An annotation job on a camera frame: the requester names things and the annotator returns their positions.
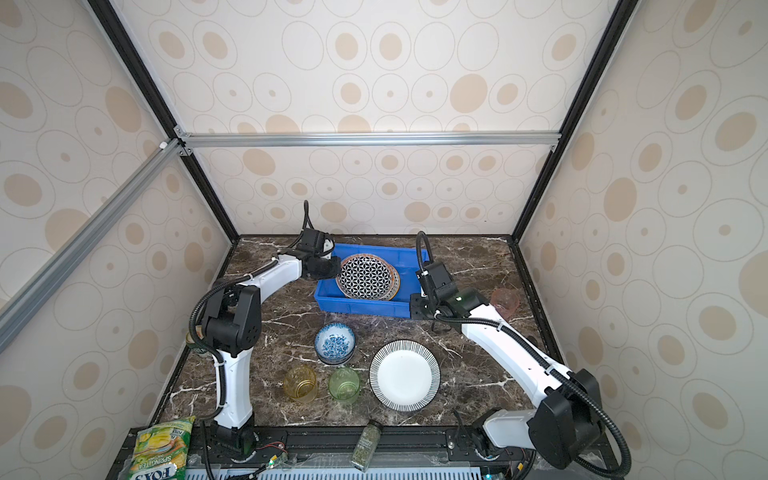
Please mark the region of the orange rimmed geometric plate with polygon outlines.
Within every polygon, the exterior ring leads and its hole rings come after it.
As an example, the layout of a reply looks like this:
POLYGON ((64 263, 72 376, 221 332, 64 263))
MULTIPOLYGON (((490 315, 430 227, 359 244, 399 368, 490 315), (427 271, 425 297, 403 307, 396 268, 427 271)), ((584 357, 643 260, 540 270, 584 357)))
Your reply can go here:
POLYGON ((336 284, 351 299, 390 301, 399 292, 398 271, 376 255, 360 253, 341 261, 336 284))

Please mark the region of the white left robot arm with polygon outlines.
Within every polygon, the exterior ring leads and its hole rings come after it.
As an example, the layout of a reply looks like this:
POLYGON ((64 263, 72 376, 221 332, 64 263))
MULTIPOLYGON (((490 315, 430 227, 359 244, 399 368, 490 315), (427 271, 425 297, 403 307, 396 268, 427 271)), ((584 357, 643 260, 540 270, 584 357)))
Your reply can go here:
POLYGON ((262 304, 296 280, 335 278, 340 259, 334 249, 330 234, 306 227, 266 265, 215 282, 193 308, 190 336, 212 355, 216 368, 217 405, 209 418, 217 426, 240 430, 252 422, 250 362, 262 330, 262 304))

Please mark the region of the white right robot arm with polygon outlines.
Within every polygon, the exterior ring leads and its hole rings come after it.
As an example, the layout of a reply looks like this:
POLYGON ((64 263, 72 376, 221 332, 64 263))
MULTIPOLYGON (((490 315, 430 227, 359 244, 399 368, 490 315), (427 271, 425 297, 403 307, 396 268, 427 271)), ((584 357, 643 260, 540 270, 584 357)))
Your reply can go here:
POLYGON ((445 265, 428 262, 416 272, 422 294, 412 299, 414 319, 447 323, 483 348, 522 387, 533 408, 493 410, 472 427, 484 455, 506 447, 535 450, 551 466, 564 469, 601 437, 606 422, 599 383, 543 353, 511 327, 473 288, 461 290, 445 265))

